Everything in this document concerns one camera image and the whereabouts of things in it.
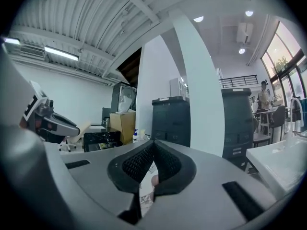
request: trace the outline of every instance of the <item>white pillar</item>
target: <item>white pillar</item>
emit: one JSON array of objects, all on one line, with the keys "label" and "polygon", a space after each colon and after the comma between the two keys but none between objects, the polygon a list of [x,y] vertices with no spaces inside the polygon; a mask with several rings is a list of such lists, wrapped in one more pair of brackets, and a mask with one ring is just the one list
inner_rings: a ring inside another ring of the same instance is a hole
[{"label": "white pillar", "polygon": [[179,9],[169,12],[186,66],[191,109],[191,148],[222,156],[224,105],[210,54],[201,36]]}]

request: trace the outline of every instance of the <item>railing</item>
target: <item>railing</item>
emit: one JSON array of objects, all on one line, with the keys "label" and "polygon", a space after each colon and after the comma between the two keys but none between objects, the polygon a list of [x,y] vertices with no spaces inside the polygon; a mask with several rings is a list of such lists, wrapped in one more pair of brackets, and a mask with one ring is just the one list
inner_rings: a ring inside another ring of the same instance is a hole
[{"label": "railing", "polygon": [[258,84],[257,75],[242,76],[236,78],[219,79],[222,89]]}]

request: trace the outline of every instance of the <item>black slot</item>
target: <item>black slot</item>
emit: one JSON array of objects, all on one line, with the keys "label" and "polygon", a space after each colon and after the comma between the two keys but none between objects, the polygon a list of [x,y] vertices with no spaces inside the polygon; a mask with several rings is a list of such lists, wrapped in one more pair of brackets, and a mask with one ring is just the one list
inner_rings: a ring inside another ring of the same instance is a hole
[{"label": "black slot", "polygon": [[253,220],[263,213],[264,210],[237,182],[228,182],[222,186],[246,220]]},{"label": "black slot", "polygon": [[71,163],[66,163],[66,167],[67,169],[73,169],[73,168],[77,168],[77,167],[81,167],[84,165],[89,164],[90,162],[88,160],[80,160],[80,161],[76,161],[76,162],[71,162]]}]

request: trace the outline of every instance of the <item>person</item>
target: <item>person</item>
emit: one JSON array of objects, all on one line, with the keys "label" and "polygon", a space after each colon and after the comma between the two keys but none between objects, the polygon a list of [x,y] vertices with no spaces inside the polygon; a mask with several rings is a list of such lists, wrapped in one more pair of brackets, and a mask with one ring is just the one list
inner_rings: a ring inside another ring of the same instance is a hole
[{"label": "person", "polygon": [[266,81],[261,82],[261,91],[259,93],[259,107],[260,109],[269,109],[270,100],[269,100],[269,94],[266,91],[267,83]]}]

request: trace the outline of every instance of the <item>ceiling light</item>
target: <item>ceiling light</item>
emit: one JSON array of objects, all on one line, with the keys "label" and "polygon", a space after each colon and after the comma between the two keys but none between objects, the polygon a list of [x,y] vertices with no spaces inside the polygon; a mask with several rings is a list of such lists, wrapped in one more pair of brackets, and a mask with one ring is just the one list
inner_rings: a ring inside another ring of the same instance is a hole
[{"label": "ceiling light", "polygon": [[245,49],[244,48],[241,48],[240,50],[239,50],[239,54],[243,54],[245,52]]},{"label": "ceiling light", "polygon": [[9,37],[7,37],[7,38],[5,39],[5,42],[6,42],[6,43],[9,43],[9,44],[17,44],[17,45],[20,45],[20,41],[19,41],[19,39],[17,39],[17,38],[9,38]]},{"label": "ceiling light", "polygon": [[252,16],[254,11],[245,11],[246,16],[250,17]]},{"label": "ceiling light", "polygon": [[194,21],[196,21],[196,22],[201,22],[202,20],[203,20],[203,16],[194,19]]},{"label": "ceiling light", "polygon": [[59,55],[59,56],[63,56],[63,57],[66,57],[66,58],[69,58],[69,59],[72,59],[72,60],[76,60],[76,61],[79,60],[79,57],[76,56],[76,55],[73,55],[73,54],[70,54],[70,53],[67,53],[65,51],[58,50],[56,48],[52,48],[52,47],[49,47],[49,46],[45,47],[45,51],[52,53],[52,54]]}]

